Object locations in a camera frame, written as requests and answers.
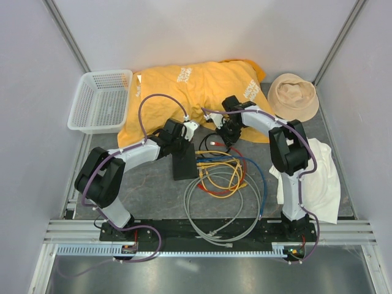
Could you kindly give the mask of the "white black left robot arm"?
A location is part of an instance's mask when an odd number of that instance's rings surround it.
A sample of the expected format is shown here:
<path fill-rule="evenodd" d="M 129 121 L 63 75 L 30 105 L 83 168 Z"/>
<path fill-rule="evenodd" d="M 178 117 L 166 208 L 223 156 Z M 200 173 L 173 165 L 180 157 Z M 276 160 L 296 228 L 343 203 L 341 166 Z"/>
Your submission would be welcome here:
<path fill-rule="evenodd" d="M 163 128 L 136 144 L 112 150 L 96 147 L 89 153 L 75 180 L 75 188 L 84 200 L 92 201 L 93 208 L 99 209 L 121 241 L 130 240 L 135 231 L 134 217 L 118 198 L 123 174 L 172 155 L 175 181 L 196 178 L 195 148 L 191 141 L 198 127 L 195 121 L 168 119 Z"/>

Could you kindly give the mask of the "black network switch box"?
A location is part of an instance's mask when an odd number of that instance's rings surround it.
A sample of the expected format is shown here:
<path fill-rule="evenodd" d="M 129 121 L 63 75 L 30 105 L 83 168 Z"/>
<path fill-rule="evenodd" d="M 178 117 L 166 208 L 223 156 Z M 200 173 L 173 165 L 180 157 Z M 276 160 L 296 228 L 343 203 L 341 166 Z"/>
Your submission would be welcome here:
<path fill-rule="evenodd" d="M 191 143 L 182 155 L 172 155 L 172 172 L 175 181 L 198 177 L 195 147 Z"/>

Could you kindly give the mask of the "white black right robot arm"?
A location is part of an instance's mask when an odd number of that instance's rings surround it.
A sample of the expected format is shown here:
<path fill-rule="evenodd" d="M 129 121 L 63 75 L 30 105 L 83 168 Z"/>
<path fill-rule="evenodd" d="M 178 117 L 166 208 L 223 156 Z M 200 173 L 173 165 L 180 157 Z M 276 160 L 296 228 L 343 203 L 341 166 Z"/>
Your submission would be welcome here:
<path fill-rule="evenodd" d="M 287 241 L 296 240 L 309 230 L 309 211 L 303 205 L 301 181 L 309 159 L 315 159 L 302 123 L 279 119 L 251 101 L 239 102 L 236 96 L 226 98 L 222 106 L 224 111 L 205 110 L 205 118 L 215 124 L 226 146 L 234 145 L 245 127 L 269 137 L 271 161 L 280 172 L 284 196 L 281 235 Z"/>

